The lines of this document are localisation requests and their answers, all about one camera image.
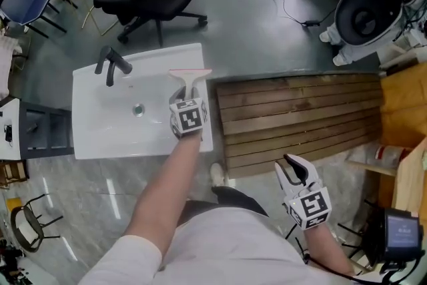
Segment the dark wooden slat platform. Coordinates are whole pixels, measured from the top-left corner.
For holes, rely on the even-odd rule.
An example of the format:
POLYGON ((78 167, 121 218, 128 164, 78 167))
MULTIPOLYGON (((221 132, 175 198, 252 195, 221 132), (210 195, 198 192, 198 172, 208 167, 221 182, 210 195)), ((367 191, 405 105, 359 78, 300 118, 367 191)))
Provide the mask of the dark wooden slat platform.
POLYGON ((254 176, 294 154, 316 161, 377 139, 383 93, 375 74, 313 75, 216 87, 231 178, 254 176))

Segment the small white sink top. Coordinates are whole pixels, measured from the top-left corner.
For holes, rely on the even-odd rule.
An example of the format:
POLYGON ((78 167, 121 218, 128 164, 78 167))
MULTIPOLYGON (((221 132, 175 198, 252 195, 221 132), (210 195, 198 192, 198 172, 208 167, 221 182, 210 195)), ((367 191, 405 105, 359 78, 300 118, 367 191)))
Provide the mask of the small white sink top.
POLYGON ((21 159, 19 114, 19 99, 12 99, 0 107, 0 160, 21 159))

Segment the person's right forearm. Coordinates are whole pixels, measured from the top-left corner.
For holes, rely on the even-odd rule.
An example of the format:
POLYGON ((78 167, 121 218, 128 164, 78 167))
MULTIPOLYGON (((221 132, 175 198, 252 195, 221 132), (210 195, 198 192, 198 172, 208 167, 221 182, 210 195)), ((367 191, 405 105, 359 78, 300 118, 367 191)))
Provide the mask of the person's right forearm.
POLYGON ((304 238, 308 252, 315 261, 341 274, 355 275, 353 265, 326 223, 304 230, 304 238))

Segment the white ceramic sink basin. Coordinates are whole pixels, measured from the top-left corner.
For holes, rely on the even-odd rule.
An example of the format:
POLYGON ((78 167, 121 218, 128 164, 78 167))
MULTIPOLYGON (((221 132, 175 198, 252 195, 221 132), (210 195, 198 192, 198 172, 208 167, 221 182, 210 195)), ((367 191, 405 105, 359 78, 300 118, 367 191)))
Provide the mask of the white ceramic sink basin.
MULTIPOLYGON (((101 75, 95 65, 73 72, 72 128, 78 160, 168 155, 178 139, 171 130, 169 98, 185 86, 170 69, 203 69, 201 43, 180 45, 124 56, 132 64, 128 75, 118 68, 114 84, 106 86, 109 62, 101 75)), ((194 83, 207 108, 201 152, 213 150, 207 85, 194 83)))

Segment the white squeegee with red blade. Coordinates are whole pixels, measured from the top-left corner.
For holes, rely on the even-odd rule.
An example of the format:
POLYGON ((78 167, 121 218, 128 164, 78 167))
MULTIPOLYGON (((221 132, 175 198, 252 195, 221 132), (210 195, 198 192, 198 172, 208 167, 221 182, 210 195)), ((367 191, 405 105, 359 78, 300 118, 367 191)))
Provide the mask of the white squeegee with red blade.
POLYGON ((168 71, 170 76, 183 80, 185 84, 185 100, 192 99, 191 92, 194 83, 200 79, 205 79, 211 72, 212 69, 170 69, 168 71))

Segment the person's white shoe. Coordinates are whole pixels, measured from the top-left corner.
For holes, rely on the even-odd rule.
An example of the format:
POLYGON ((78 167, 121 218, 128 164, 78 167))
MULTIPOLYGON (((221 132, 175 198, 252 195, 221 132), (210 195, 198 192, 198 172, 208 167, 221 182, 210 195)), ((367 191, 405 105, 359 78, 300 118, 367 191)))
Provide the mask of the person's white shoe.
POLYGON ((227 186, 228 179, 226 172, 219 163, 213 163, 210 166, 209 174, 211 178, 211 184, 213 187, 227 186))

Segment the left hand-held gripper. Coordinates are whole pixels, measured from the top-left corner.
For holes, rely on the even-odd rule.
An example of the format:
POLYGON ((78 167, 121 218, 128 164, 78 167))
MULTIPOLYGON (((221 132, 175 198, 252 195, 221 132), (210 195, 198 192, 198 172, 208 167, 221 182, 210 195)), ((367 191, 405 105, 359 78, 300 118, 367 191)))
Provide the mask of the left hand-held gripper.
POLYGON ((185 99, 185 86, 169 98, 171 130, 177 139, 201 131, 207 122, 207 108, 197 87, 192 87, 191 98, 185 99))

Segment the person's black trousers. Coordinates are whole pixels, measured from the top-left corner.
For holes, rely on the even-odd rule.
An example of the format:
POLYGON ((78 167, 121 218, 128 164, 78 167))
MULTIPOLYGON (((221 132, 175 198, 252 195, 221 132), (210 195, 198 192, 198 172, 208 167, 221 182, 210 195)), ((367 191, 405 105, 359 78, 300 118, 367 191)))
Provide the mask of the person's black trousers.
POLYGON ((268 217, 267 212, 255 199, 237 189, 228 186, 213 186, 211 191, 216 196, 218 202, 188 200, 179 217, 177 227, 185 224, 199 214, 217 208, 242 208, 268 217))

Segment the yellow wooden board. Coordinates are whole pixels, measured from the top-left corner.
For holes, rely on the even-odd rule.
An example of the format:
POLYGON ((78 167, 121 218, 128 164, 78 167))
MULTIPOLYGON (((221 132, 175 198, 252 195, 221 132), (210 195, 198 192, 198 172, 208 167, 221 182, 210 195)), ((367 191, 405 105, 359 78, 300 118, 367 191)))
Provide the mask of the yellow wooden board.
POLYGON ((427 137, 427 62, 381 79, 381 86, 382 143, 415 148, 427 137))

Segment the black metal sink stand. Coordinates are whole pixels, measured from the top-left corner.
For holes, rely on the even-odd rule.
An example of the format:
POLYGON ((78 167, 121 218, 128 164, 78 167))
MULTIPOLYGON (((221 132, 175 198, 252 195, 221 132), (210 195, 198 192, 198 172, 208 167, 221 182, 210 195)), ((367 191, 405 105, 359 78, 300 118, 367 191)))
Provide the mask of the black metal sink stand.
POLYGON ((74 154, 69 110, 20 101, 18 132, 22 160, 74 154))

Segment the black sink faucet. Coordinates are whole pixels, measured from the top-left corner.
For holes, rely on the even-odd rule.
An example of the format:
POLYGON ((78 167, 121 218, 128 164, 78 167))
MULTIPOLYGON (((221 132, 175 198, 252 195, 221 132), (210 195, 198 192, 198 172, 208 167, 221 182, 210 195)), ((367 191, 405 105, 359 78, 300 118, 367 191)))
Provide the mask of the black sink faucet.
POLYGON ((114 72, 115 68, 118 68, 122 73, 128 75, 132 72, 133 66, 114 50, 111 46, 104 46, 101 48, 99 53, 99 59, 95 67, 94 73, 96 75, 101 75, 103 71, 103 64, 105 61, 109 62, 107 76, 106 76, 106 86, 111 87, 114 84, 114 72))

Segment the person's white shirt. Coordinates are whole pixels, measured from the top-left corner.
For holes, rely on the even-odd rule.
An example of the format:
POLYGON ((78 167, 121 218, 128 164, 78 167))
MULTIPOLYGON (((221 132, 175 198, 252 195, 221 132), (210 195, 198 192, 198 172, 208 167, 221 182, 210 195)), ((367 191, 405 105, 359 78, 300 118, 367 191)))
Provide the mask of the person's white shirt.
POLYGON ((216 208, 177 228, 165 256, 123 236, 79 285, 360 285, 304 264, 270 220, 216 208))

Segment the person's left forearm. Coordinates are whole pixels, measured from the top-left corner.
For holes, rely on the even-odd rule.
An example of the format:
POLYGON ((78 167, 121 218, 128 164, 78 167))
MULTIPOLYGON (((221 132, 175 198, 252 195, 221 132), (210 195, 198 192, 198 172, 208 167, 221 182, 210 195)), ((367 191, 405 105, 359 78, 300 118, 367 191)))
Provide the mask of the person's left forearm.
POLYGON ((200 145, 200 132, 179 140, 138 198, 126 235, 145 238, 166 254, 197 171, 200 145))

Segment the small wooden stool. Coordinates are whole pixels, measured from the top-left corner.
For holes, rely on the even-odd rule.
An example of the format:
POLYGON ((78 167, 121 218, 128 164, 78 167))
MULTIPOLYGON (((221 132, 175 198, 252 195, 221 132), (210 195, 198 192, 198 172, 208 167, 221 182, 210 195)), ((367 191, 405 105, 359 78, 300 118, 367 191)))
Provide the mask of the small wooden stool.
POLYGON ((9 189, 11 184, 26 182, 28 179, 26 160, 0 160, 0 189, 9 189))

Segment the black round frame chair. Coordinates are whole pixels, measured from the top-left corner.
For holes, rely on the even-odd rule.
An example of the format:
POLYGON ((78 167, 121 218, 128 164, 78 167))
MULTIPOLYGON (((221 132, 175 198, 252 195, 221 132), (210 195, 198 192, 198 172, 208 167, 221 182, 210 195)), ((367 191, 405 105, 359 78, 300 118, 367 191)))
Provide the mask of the black round frame chair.
POLYGON ((17 206, 11 211, 11 229, 19 245, 29 253, 36 253, 44 240, 60 239, 60 235, 47 236, 44 229, 63 219, 59 216, 48 223, 41 223, 39 219, 42 215, 36 215, 32 208, 32 203, 46 197, 42 194, 30 199, 26 204, 17 206))

